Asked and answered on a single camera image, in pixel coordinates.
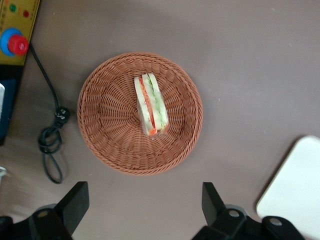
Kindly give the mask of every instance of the red button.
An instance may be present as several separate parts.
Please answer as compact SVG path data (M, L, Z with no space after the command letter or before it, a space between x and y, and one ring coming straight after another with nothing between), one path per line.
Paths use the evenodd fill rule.
M24 16L25 18L29 17L29 12L28 12L27 10L24 10L24 11L23 11L23 16Z
M26 54L28 47L28 40L24 36L14 34L9 38L8 49L15 55L22 56Z

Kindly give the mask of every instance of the yellow control panel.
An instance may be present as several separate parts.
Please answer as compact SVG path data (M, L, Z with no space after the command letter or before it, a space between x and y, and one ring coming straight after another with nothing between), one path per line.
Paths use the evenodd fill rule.
M40 0L0 0L0 64L24 65Z

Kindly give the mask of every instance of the black power cable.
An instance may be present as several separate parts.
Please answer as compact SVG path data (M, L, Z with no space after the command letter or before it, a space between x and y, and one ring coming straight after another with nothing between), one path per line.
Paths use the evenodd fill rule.
M31 43L29 45L29 49L31 50L31 53L32 53L37 65L39 66L39 68L40 68L40 70L46 80L46 83L48 84L48 86L51 90L51 93L54 98L54 103L55 103L54 122L51 126L43 129L38 137L38 146L39 146L40 151L42 152L42 164L43 164L44 172L45 172L46 176L50 179L50 181L55 184L61 184L62 180L63 180L63 174L62 174L62 171L61 171L57 161L55 160L53 154L56 153L57 151L59 151L59 149L62 146L62 138L61 138L59 129L61 129L63 127L63 125L65 123L67 123L67 121L70 117L70 111L66 107L59 106L59 102L58 102L58 98L57 98L55 89L52 86L52 84L49 80L49 77L48 77L44 67L42 66L42 64L36 54L36 51ZM50 172L48 170L48 165L47 165L48 159L46 158L46 156L48 156L48 159L52 162L55 169L57 170L57 172L59 174L58 179L53 178L52 175L50 174Z

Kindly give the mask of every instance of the white plate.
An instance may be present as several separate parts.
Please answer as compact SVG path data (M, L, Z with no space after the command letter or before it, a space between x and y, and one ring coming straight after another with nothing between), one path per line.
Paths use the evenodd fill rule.
M320 138L300 139L259 200L259 217L288 219L306 237L320 240Z

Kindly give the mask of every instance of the blue button base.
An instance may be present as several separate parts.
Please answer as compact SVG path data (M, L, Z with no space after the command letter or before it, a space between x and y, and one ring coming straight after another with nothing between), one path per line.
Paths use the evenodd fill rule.
M2 52L5 55L11 56L11 57L14 56L15 54L10 52L10 50L8 49L8 42L9 42L9 39L11 38L11 36L14 34L19 34L22 36L22 33L18 29L13 27L13 28L8 28L7 30L5 30L0 38L0 48L1 48Z

